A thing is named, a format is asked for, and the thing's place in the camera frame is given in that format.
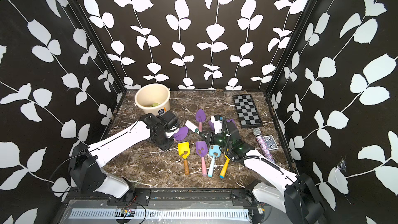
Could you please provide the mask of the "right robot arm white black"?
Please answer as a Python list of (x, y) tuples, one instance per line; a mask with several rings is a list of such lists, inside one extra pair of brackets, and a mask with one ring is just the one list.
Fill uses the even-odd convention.
[(251, 193), (258, 203), (265, 203), (284, 212), (293, 224), (321, 224), (324, 201), (314, 181), (306, 174), (297, 175), (276, 165), (250, 144), (244, 142), (232, 122), (224, 122), (220, 130), (196, 131), (209, 145), (220, 146), (232, 162), (253, 170), (272, 188), (258, 182)]

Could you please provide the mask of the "purple pointed trowel front row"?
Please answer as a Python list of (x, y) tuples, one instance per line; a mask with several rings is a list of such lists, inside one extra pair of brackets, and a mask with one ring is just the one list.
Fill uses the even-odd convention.
[(176, 142), (181, 142), (187, 137), (188, 132), (189, 129), (187, 127), (181, 127), (176, 129), (175, 131), (167, 132), (166, 135), (168, 138), (171, 138)]

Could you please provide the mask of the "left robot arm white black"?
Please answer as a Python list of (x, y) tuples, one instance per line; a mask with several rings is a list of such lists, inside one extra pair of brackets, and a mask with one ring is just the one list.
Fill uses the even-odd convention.
[(179, 127), (180, 121), (172, 112), (161, 116), (143, 115), (134, 124), (109, 138), (89, 146), (76, 146), (68, 172), (82, 194), (99, 192), (121, 202), (130, 202), (134, 198), (134, 187), (127, 179), (112, 175), (103, 167), (140, 142), (148, 141), (162, 151), (167, 151), (173, 145), (173, 135)]

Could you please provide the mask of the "purple pointed trowel pink handle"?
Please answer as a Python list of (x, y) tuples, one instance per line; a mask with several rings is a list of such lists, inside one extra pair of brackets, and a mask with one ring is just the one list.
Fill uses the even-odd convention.
[(198, 129), (200, 132), (203, 131), (203, 122), (206, 120), (205, 112), (202, 109), (199, 109), (195, 115), (196, 121), (199, 123)]

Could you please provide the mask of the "yellow square trowel wooden handle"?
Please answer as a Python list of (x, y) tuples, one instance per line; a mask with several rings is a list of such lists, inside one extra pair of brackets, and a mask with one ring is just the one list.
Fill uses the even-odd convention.
[(183, 158), (184, 174), (189, 175), (189, 165), (187, 160), (188, 156), (190, 155), (189, 142), (178, 143), (178, 154)]

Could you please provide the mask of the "green white scrub brush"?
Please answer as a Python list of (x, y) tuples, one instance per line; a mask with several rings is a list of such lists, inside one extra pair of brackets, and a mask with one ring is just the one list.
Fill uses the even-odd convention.
[(191, 130), (192, 132), (194, 132), (194, 133), (198, 134), (199, 136), (201, 136), (202, 138), (206, 138), (206, 137), (207, 137), (206, 133), (205, 133), (205, 132), (201, 132), (201, 131), (199, 130), (199, 127), (197, 127), (197, 126), (196, 126), (194, 123), (192, 123), (191, 121), (187, 120), (187, 121), (185, 122), (185, 126), (186, 126), (189, 130)]

